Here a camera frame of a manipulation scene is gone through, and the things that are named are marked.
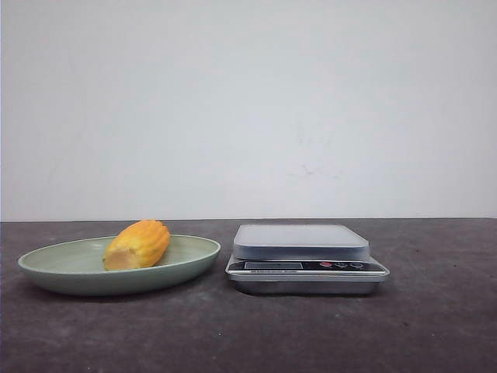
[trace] digital scale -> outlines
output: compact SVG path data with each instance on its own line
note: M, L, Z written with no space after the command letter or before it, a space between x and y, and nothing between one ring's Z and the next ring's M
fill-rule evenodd
M343 225L241 225L226 266L254 294L369 294L390 271Z

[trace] oval plate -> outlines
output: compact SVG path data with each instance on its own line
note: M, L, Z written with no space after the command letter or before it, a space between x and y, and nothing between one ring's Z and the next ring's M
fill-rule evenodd
M167 288L192 279L209 268L221 250L221 245L211 239L171 235L167 250L153 267L106 271L102 258L114 237L46 246L21 256L18 264L34 284L49 291L121 295Z

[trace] table surface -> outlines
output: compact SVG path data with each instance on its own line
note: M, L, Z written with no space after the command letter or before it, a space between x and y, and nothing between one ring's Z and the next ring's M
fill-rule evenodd
M224 272L243 223L344 224L391 276L369 296L247 295ZM217 240L196 279L79 298L33 286L17 259L129 221L2 224L3 372L495 371L497 219L164 221Z

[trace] table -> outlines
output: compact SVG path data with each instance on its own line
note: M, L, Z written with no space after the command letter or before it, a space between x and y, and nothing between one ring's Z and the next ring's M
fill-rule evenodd
M339 223L391 277L369 296L247 295L224 272L243 223ZM217 240L206 273L139 295L34 287L16 260L130 221L2 223L3 372L450 372L497 369L497 220L164 221Z

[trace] green plate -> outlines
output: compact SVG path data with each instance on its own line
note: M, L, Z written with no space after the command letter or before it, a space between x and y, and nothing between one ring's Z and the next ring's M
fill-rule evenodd
M70 295L120 295L167 288L198 276L221 250L219 243L191 235L171 235L162 258L149 268L103 269L114 237L59 243L21 256L24 274L41 288Z

